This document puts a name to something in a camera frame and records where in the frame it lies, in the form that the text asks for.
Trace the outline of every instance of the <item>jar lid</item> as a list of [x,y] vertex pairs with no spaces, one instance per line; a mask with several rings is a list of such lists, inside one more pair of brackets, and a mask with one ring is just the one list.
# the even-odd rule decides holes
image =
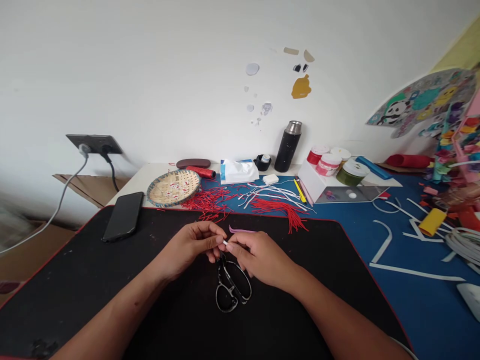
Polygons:
[[368,167],[366,167],[365,165],[359,162],[354,161],[353,159],[344,163],[342,169],[345,170],[347,173],[360,178],[364,178],[368,174],[370,174],[370,169]]
[[350,153],[350,151],[345,150],[344,148],[341,148],[341,147],[332,148],[330,150],[330,154],[335,154],[335,155],[341,157],[341,159],[343,161],[346,161],[346,160],[348,160],[352,157],[352,154]]
[[326,153],[321,156],[320,161],[322,163],[327,163],[330,165],[340,165],[340,163],[342,162],[342,158],[334,154]]
[[316,155],[323,155],[330,151],[330,148],[326,145],[314,145],[311,147],[311,152]]

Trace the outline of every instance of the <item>panda illustration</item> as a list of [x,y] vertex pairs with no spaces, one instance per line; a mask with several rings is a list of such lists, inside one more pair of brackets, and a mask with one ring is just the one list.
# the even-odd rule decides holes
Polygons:
[[387,123],[393,125],[397,122],[400,115],[408,109],[410,106],[410,101],[395,101],[393,102],[388,109],[385,111],[385,115],[381,117],[380,121],[377,122],[377,125],[383,125]]

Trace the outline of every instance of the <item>woven basket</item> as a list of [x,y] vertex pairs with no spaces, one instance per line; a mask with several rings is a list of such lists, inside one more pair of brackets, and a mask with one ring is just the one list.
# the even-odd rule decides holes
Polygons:
[[157,208],[169,208],[186,202],[200,187],[200,176],[191,170],[167,172],[152,181],[146,196]]

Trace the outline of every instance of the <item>left hand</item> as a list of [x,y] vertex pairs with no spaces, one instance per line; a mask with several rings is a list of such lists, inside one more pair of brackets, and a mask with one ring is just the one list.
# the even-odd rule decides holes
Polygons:
[[225,231],[211,221],[187,224],[171,238],[152,263],[167,280],[175,280],[201,253],[206,253],[208,260],[214,264],[220,257],[218,245],[226,238]]

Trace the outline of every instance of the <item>right hand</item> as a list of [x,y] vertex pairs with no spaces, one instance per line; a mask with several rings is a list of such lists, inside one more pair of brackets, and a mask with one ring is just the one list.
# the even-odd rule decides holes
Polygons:
[[298,265],[263,231],[237,232],[228,241],[226,249],[251,278],[255,276],[262,283],[286,292],[295,282]]

